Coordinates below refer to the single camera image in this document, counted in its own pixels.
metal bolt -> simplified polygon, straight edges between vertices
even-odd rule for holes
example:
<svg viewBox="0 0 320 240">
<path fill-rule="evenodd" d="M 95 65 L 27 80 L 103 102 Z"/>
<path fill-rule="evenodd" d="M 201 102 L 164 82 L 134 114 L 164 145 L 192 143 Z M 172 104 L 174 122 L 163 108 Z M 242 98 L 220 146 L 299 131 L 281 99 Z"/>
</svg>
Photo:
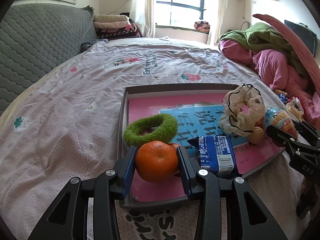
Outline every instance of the metal bolt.
<svg viewBox="0 0 320 240">
<path fill-rule="evenodd" d="M 199 173 L 201 176 L 206 176 L 206 175 L 208 175 L 208 171 L 207 171 L 207 170 L 199 170 L 198 173 Z"/>
<path fill-rule="evenodd" d="M 115 175 L 116 174 L 116 172 L 114 171 L 114 170 L 107 170 L 106 171 L 106 175 L 107 176 L 113 176 L 113 175 Z"/>
<path fill-rule="evenodd" d="M 70 180 L 71 184 L 77 184 L 79 182 L 79 178 L 77 177 L 73 177 L 71 180 Z"/>
<path fill-rule="evenodd" d="M 236 177 L 235 181 L 236 181 L 236 183 L 239 183 L 239 184 L 244 183 L 244 179 L 241 177 Z"/>
</svg>

green clothing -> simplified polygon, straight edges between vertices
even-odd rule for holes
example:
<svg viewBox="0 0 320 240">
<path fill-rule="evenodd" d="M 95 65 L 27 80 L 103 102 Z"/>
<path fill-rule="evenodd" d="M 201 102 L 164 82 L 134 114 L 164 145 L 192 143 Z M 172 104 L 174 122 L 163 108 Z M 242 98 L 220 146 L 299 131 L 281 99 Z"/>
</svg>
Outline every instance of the green clothing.
<svg viewBox="0 0 320 240">
<path fill-rule="evenodd" d="M 222 40 L 233 40 L 238 42 L 247 50 L 261 51 L 264 49 L 277 50 L 288 58 L 288 64 L 293 66 L 298 74 L 308 77 L 308 72 L 302 65 L 293 47 L 274 28 L 265 23 L 256 23 L 246 31 L 231 31 L 219 37 Z"/>
</svg>

curtain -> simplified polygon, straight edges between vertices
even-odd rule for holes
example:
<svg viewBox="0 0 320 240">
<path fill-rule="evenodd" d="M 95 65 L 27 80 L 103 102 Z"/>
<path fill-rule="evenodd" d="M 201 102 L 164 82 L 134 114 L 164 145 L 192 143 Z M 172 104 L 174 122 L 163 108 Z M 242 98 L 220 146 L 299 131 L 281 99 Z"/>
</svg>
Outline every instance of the curtain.
<svg viewBox="0 0 320 240">
<path fill-rule="evenodd" d="M 208 14 L 211 15 L 208 22 L 210 23 L 210 32 L 208 35 L 208 45 L 218 43 L 218 38 L 221 35 L 221 27 L 223 17 L 226 13 L 228 0 L 210 0 L 208 5 Z"/>
<path fill-rule="evenodd" d="M 155 0 L 132 0 L 130 18 L 144 37 L 153 38 L 156 32 Z"/>
</svg>

fuzzy green hair tie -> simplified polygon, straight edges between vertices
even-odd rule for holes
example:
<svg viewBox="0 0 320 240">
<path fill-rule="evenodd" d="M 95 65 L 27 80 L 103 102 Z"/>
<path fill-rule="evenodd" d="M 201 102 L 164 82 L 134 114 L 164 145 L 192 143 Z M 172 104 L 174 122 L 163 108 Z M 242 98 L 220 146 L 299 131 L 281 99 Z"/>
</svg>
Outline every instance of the fuzzy green hair tie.
<svg viewBox="0 0 320 240">
<path fill-rule="evenodd" d="M 152 133 L 139 135 L 142 131 L 152 127 L 158 128 Z M 177 130 L 178 122 L 172 115 L 156 114 L 131 123 L 124 132 L 124 140 L 128 146 L 134 145 L 138 148 L 152 141 L 169 143 Z"/>
</svg>

gray quilted headboard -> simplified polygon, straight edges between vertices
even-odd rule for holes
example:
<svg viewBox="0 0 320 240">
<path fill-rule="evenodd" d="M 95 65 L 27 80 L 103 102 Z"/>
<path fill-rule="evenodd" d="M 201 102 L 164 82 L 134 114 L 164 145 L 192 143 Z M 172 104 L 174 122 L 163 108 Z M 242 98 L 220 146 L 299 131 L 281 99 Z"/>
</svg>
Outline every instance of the gray quilted headboard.
<svg viewBox="0 0 320 240">
<path fill-rule="evenodd" d="M 92 8 L 11 6 L 0 22 L 0 115 L 26 88 L 97 38 Z"/>
</svg>

